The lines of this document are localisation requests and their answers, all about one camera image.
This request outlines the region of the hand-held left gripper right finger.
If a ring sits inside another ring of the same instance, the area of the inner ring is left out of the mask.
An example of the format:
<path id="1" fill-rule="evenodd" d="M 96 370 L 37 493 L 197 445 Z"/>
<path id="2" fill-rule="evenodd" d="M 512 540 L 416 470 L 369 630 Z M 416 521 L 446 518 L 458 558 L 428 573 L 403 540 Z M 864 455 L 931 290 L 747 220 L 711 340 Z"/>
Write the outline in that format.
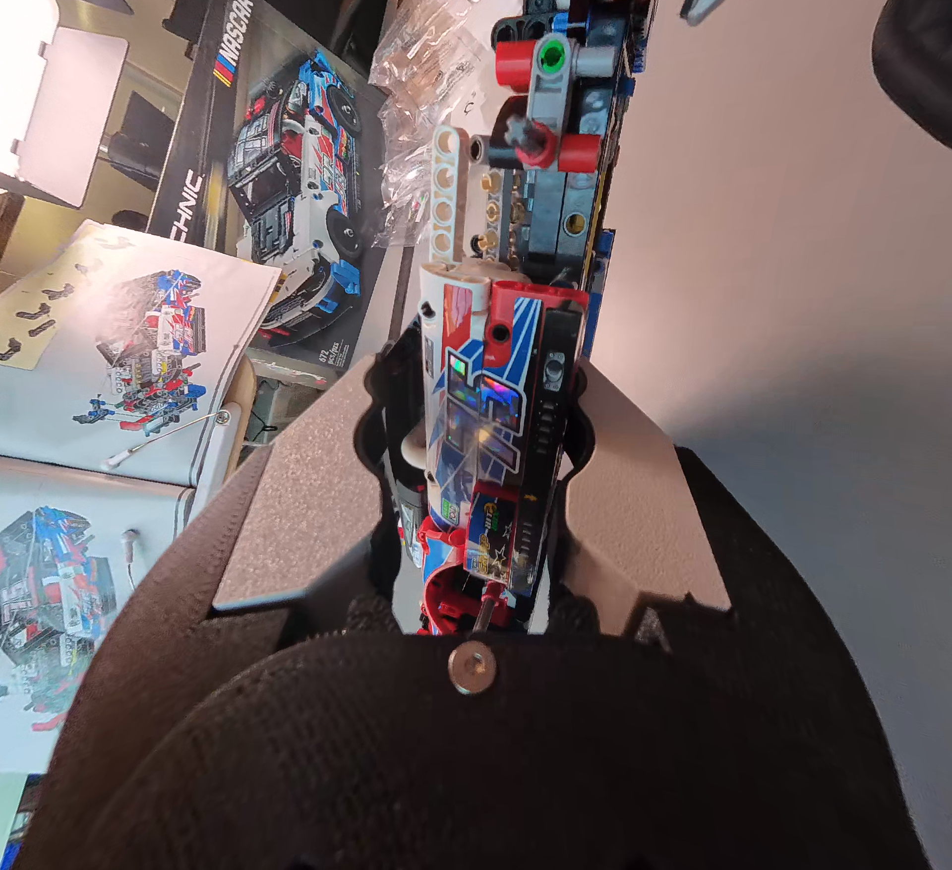
<path id="1" fill-rule="evenodd" d="M 597 367 L 579 368 L 589 441 L 565 488 L 565 586 L 600 614 L 686 598 L 726 612 L 728 591 L 672 439 Z"/>

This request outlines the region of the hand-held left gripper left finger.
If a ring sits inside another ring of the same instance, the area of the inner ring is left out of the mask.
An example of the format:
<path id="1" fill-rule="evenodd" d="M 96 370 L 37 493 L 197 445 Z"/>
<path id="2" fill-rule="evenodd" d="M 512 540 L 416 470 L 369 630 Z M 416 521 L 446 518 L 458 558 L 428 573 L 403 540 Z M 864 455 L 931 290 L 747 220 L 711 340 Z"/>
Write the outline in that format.
<path id="1" fill-rule="evenodd" d="M 387 481 L 379 355 L 367 355 L 273 443 L 212 608 L 345 614 L 391 603 L 398 533 Z"/>

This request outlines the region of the toy brick race car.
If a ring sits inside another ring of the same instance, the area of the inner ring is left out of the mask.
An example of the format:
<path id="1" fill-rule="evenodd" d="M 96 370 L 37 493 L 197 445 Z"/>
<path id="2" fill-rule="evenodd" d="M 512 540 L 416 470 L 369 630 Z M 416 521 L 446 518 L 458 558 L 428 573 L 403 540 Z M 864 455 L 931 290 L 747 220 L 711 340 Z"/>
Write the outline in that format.
<path id="1" fill-rule="evenodd" d="M 417 313 L 393 429 L 427 637 L 529 629 L 604 226 L 655 0 L 523 0 L 432 140 Z"/>

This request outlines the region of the grey desk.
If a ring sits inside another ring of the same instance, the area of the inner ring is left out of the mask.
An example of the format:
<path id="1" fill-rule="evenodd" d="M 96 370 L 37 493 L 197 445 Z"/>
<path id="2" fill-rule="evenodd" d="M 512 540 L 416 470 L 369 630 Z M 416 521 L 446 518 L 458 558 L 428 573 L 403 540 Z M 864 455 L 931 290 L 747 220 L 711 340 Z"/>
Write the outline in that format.
<path id="1" fill-rule="evenodd" d="M 822 602 L 950 868 L 950 151 L 873 75 L 886 1 L 659 1 L 593 356 Z"/>

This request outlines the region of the white book stand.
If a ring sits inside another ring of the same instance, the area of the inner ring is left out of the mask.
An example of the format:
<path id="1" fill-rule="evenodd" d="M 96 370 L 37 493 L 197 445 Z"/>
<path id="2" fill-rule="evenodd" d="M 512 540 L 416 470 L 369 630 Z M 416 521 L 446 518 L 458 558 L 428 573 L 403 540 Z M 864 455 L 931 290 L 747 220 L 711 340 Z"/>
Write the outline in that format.
<path id="1" fill-rule="evenodd" d="M 197 517 L 236 470 L 256 393 L 257 377 L 250 359 L 244 356 L 212 426 L 204 465 L 189 512 L 191 519 Z"/>

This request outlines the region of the open instruction booklet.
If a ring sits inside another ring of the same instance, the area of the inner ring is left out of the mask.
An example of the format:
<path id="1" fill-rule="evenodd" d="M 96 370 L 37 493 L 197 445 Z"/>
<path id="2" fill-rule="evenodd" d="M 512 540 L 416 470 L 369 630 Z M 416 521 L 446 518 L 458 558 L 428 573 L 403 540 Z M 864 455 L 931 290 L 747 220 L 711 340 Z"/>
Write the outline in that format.
<path id="1" fill-rule="evenodd" d="M 276 281 L 86 221 L 2 293 L 2 773 L 48 767 L 92 658 L 191 520 Z"/>

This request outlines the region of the toy car set box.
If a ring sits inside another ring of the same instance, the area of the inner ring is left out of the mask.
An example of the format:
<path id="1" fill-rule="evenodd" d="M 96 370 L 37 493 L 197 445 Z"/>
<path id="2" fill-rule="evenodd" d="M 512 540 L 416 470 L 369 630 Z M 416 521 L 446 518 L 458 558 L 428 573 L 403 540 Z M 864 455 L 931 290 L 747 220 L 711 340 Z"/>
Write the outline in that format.
<path id="1" fill-rule="evenodd" d="M 328 387 L 387 340 L 383 102 L 265 1 L 209 1 L 149 232 L 278 271 L 261 374 Z"/>

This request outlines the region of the white studio light panel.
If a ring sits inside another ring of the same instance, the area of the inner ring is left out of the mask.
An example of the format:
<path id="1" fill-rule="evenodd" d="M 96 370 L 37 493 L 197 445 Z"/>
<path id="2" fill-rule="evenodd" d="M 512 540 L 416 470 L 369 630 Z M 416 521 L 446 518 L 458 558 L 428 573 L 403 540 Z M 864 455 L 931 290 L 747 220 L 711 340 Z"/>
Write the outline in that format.
<path id="1" fill-rule="evenodd" d="M 77 1 L 132 13 L 125 0 Z M 65 26 L 58 0 L 1 3 L 2 189 L 79 208 L 128 43 Z"/>

